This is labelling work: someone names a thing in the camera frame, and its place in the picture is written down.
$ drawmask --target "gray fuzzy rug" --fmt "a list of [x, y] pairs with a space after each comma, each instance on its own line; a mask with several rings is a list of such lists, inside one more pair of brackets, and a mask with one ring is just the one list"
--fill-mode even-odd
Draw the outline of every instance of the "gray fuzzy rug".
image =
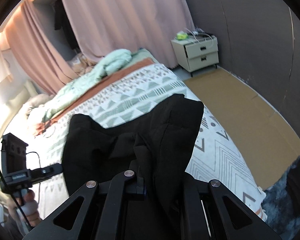
[[282, 177], [269, 189], [261, 206], [266, 211], [266, 223], [282, 238], [291, 240], [300, 229], [300, 217], [294, 217], [292, 200], [286, 191], [287, 174], [296, 167], [299, 158], [285, 171]]

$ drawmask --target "pink curtain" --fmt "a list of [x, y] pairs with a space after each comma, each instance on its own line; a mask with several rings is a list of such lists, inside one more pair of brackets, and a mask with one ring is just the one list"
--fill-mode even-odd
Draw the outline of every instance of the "pink curtain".
[[194, 25], [185, 0], [62, 0], [83, 54], [98, 61], [114, 49], [148, 49], [167, 67], [170, 40]]
[[5, 32], [20, 66], [46, 92], [55, 94], [78, 77], [45, 35], [29, 0], [15, 12]]

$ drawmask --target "metal screw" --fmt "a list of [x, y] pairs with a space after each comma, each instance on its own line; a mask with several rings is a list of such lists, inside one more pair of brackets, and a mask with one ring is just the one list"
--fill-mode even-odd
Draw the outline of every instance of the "metal screw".
[[92, 187], [95, 187], [97, 185], [97, 183], [94, 181], [94, 180], [90, 180], [87, 182], [86, 186], [88, 188], [92, 188]]
[[213, 187], [219, 187], [221, 185], [221, 182], [217, 179], [213, 179], [210, 183]]
[[125, 172], [124, 172], [124, 175], [127, 176], [127, 177], [131, 177], [131, 176], [134, 175], [134, 171], [130, 171], [130, 170], [125, 171]]

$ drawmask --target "gray wall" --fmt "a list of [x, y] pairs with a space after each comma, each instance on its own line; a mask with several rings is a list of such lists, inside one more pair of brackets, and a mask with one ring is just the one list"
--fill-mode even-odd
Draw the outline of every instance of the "gray wall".
[[63, 30], [54, 29], [54, 10], [51, 5], [34, 3], [37, 16], [42, 24], [44, 33], [65, 60], [71, 60], [76, 53], [70, 48]]
[[283, 0], [186, 0], [218, 38], [220, 66], [271, 103], [300, 137], [300, 21]]

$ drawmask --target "black metal bracket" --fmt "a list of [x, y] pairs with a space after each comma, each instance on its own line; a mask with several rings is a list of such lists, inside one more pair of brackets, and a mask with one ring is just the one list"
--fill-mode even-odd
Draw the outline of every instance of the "black metal bracket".
[[182, 197], [182, 239], [281, 240], [219, 180], [207, 183], [186, 173]]
[[[24, 240], [123, 240], [128, 201], [146, 196], [138, 175], [128, 170], [104, 183], [88, 181]], [[207, 183], [185, 173], [178, 205], [182, 240], [281, 239], [216, 179]]]

